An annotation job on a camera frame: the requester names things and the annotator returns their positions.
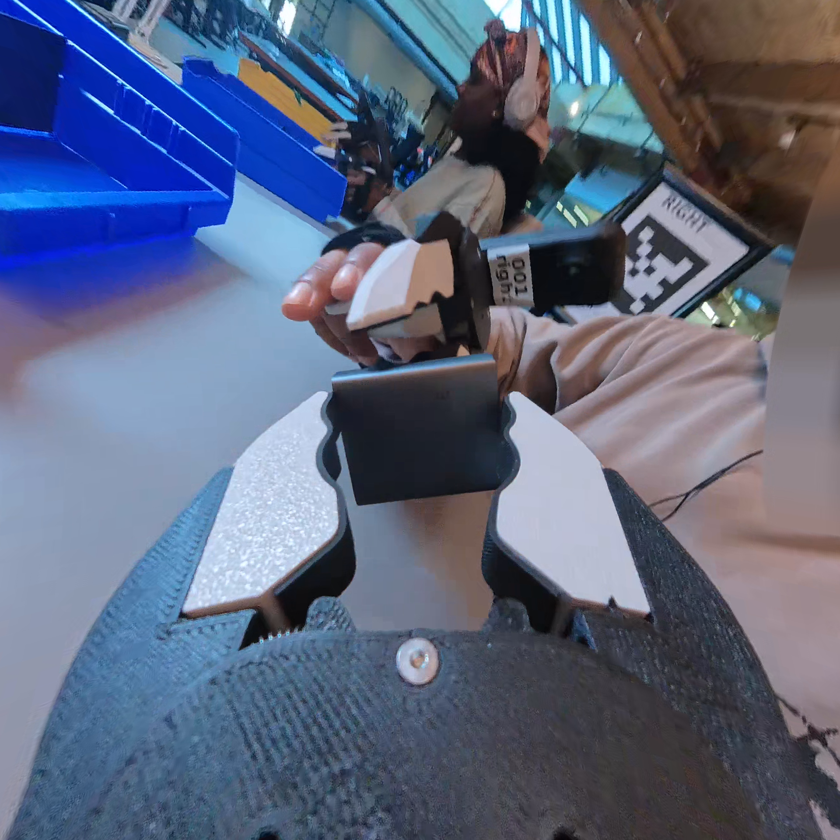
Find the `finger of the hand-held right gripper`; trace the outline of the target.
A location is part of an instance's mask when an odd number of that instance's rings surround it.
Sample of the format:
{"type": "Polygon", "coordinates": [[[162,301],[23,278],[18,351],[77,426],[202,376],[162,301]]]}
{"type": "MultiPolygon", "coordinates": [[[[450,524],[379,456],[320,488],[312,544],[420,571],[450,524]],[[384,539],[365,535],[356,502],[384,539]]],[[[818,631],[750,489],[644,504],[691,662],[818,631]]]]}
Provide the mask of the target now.
{"type": "Polygon", "coordinates": [[[415,310],[455,293],[455,265],[449,242],[406,239],[388,246],[360,280],[346,314],[351,331],[406,319],[415,310]]]}
{"type": "Polygon", "coordinates": [[[444,344],[444,324],[435,303],[384,305],[367,301],[364,304],[332,303],[325,308],[330,316],[344,316],[348,330],[365,333],[372,340],[427,340],[444,344]]]}

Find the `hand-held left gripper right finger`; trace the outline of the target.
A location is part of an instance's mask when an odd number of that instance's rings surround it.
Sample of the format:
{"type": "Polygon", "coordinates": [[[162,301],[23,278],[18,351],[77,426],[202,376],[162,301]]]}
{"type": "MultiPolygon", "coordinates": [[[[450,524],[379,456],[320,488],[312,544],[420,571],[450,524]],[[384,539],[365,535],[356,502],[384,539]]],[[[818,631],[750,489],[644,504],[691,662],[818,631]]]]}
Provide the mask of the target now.
{"type": "Polygon", "coordinates": [[[490,504],[481,559],[495,599],[520,603],[541,634],[565,634],[585,609],[649,618],[601,462],[525,395],[510,394],[504,408],[509,471],[490,504]]]}

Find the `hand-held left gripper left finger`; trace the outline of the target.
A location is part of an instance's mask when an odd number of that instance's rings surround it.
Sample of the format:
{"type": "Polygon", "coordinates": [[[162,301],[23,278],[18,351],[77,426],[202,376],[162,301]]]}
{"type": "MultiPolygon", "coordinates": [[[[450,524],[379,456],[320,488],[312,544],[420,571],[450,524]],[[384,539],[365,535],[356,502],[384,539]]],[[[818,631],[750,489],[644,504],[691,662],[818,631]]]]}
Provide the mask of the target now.
{"type": "Polygon", "coordinates": [[[235,462],[185,617],[255,610],[266,622],[303,622],[316,599],[351,583],[354,543],[329,399],[309,397],[235,462]]]}

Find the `dark metal plate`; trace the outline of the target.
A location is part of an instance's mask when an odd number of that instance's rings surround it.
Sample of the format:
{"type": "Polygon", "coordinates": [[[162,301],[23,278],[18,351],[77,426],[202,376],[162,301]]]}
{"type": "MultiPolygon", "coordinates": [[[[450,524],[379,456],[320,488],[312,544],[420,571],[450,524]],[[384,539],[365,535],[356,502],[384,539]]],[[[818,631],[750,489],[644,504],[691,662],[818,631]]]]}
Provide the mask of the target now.
{"type": "Polygon", "coordinates": [[[518,472],[488,353],[337,373],[329,413],[359,506],[497,491],[518,472]]]}

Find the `person's right hand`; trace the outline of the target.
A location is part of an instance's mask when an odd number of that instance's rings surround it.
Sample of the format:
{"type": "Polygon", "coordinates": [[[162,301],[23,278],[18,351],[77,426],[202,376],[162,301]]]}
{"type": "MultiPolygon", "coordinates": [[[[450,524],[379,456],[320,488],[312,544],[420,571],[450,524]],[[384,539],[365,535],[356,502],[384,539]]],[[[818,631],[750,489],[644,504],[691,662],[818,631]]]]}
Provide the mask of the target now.
{"type": "Polygon", "coordinates": [[[285,296],[281,305],[283,316],[310,324],[321,341],[351,362],[374,365],[380,358],[374,343],[365,333],[349,331],[346,317],[328,314],[327,307],[351,301],[364,274],[383,251],[383,246],[367,243],[349,251],[335,249],[321,255],[285,296]]]}

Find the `blue plastic bin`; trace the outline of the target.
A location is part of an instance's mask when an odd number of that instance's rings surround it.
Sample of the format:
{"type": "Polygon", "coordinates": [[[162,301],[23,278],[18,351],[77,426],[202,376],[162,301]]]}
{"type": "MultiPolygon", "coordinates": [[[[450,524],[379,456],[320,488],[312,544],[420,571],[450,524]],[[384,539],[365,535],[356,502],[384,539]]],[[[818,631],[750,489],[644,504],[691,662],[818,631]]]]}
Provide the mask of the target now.
{"type": "Polygon", "coordinates": [[[341,215],[347,180],[308,132],[210,59],[186,57],[182,85],[238,133],[239,173],[321,224],[341,215]]]}
{"type": "Polygon", "coordinates": [[[239,137],[74,2],[1,3],[2,267],[224,224],[239,137]]]}

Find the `pale headphones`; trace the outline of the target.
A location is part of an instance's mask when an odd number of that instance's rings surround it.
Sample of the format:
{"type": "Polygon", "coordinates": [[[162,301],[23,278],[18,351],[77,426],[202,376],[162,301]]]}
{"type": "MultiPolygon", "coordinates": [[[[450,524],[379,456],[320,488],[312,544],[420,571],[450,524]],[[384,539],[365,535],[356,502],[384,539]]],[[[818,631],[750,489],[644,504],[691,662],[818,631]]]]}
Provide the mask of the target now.
{"type": "Polygon", "coordinates": [[[541,75],[542,44],[534,28],[522,30],[526,55],[521,75],[512,82],[505,99],[504,122],[512,130],[527,132],[548,111],[546,97],[550,85],[541,75]]]}

